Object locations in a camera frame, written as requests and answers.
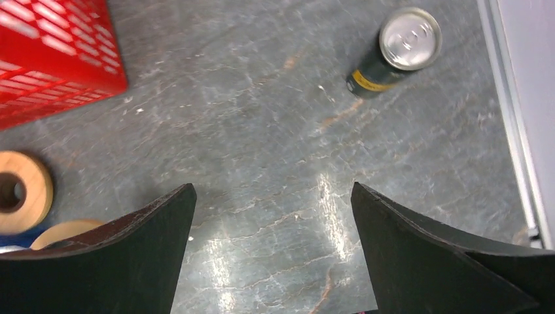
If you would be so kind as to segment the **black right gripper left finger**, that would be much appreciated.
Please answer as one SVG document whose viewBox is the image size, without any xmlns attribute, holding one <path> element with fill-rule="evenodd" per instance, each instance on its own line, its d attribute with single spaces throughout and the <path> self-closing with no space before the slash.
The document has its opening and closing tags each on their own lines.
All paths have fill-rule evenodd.
<svg viewBox="0 0 555 314">
<path fill-rule="evenodd" d="M 1 255 L 2 313 L 169 313 L 195 212 L 190 183 L 41 250 Z"/>
</svg>

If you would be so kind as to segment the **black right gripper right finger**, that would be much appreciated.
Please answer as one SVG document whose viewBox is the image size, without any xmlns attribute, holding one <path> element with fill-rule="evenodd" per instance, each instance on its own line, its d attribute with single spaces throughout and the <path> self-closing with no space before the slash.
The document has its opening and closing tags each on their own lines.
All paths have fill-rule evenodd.
<svg viewBox="0 0 555 314">
<path fill-rule="evenodd" d="M 470 234 L 355 183 L 377 313 L 553 313 L 554 252 Z"/>
</svg>

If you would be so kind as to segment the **blue ribbed dripper cone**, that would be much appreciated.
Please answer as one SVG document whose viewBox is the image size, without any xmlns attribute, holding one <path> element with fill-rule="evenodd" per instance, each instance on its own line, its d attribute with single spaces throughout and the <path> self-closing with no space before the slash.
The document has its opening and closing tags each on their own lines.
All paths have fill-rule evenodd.
<svg viewBox="0 0 555 314">
<path fill-rule="evenodd" d="M 39 225 L 20 234 L 1 235 L 1 247 L 30 248 L 31 244 L 47 229 L 47 226 Z"/>
</svg>

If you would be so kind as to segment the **white paper coffee filter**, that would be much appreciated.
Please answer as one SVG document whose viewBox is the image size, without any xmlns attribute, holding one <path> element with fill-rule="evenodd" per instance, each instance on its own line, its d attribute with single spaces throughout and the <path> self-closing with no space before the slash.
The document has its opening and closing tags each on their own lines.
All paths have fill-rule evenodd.
<svg viewBox="0 0 555 314">
<path fill-rule="evenodd" d="M 9 245 L 9 246 L 0 247 L 0 254 L 22 251 L 22 250 L 26 250 L 26 248 L 17 246 L 17 245 Z"/>
</svg>

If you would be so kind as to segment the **red plastic shopping basket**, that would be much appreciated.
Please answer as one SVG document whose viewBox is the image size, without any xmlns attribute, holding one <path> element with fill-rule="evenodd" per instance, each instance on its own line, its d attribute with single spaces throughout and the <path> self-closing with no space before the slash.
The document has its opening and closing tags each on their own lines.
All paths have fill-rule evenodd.
<svg viewBox="0 0 555 314">
<path fill-rule="evenodd" d="M 1 128 L 124 93 L 106 1 L 1 2 Z"/>
</svg>

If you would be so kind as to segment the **black yellow drink can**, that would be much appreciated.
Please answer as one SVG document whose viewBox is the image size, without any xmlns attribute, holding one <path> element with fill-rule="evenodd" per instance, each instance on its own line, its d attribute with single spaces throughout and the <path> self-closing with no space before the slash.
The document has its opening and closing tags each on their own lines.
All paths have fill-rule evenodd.
<svg viewBox="0 0 555 314">
<path fill-rule="evenodd" d="M 397 9 L 384 20 L 372 48 L 346 77 L 346 86 L 357 97 L 374 98 L 430 66 L 441 46 L 439 23 L 429 12 L 418 7 Z"/>
</svg>

